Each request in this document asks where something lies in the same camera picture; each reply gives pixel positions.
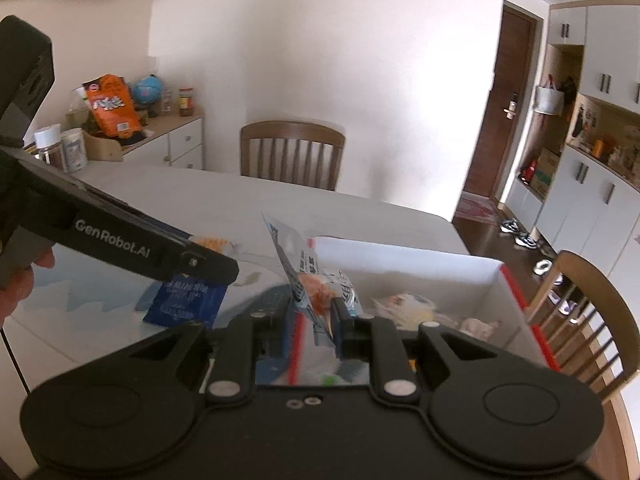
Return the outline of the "person left hand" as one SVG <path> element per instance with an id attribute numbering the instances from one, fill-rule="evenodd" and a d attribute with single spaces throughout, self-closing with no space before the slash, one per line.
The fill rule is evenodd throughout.
<path id="1" fill-rule="evenodd" d="M 18 303 L 26 299 L 35 286 L 35 274 L 33 266 L 43 269 L 52 269 L 55 265 L 55 258 L 51 248 L 48 248 L 36 261 L 24 270 L 18 270 L 8 281 L 0 294 L 0 324 L 15 311 Z"/>

